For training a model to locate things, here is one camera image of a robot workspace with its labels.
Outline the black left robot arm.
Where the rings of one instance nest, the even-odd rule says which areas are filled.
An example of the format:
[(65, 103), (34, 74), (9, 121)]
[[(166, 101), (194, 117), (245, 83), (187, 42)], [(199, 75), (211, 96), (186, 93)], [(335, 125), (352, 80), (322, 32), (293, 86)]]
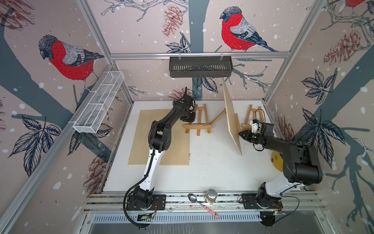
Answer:
[(123, 212), (128, 221), (136, 226), (139, 230), (146, 229), (149, 224), (137, 223), (132, 220), (127, 213), (126, 204), (128, 197), (132, 195), (135, 204), (141, 208), (156, 207), (157, 203), (153, 201), (153, 175), (160, 164), (160, 161), (171, 145), (172, 127), (178, 120), (192, 123), (195, 121), (196, 113), (194, 112), (196, 102), (185, 89), (181, 98), (174, 100), (173, 108), (168, 114), (159, 121), (153, 121), (148, 134), (149, 157), (146, 164), (145, 172), (142, 179), (130, 187), (125, 193), (123, 200)]

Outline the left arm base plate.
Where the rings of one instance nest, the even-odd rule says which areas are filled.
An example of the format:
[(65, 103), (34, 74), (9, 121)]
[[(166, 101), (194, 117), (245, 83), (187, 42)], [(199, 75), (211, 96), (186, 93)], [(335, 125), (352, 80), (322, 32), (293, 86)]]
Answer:
[(166, 195), (152, 195), (151, 198), (140, 199), (135, 195), (129, 195), (126, 203), (127, 211), (155, 211), (165, 210)]

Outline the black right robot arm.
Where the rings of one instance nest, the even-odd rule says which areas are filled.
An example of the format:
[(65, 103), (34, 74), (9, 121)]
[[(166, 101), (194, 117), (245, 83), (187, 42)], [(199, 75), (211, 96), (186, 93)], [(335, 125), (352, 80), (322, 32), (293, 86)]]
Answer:
[(262, 208), (275, 205), (292, 188), (319, 184), (323, 178), (316, 148), (279, 139), (274, 136), (273, 127), (270, 123), (255, 123), (252, 129), (239, 133), (247, 142), (277, 152), (283, 159), (282, 173), (258, 188), (256, 201)]

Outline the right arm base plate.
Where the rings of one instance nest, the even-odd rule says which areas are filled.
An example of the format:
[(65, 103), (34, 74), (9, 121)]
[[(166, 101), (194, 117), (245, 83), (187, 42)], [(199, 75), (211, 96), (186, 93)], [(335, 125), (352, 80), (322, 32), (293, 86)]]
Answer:
[(263, 198), (258, 198), (257, 194), (244, 193), (241, 194), (240, 201), (245, 210), (283, 208), (281, 198), (273, 198), (268, 195), (265, 195)]

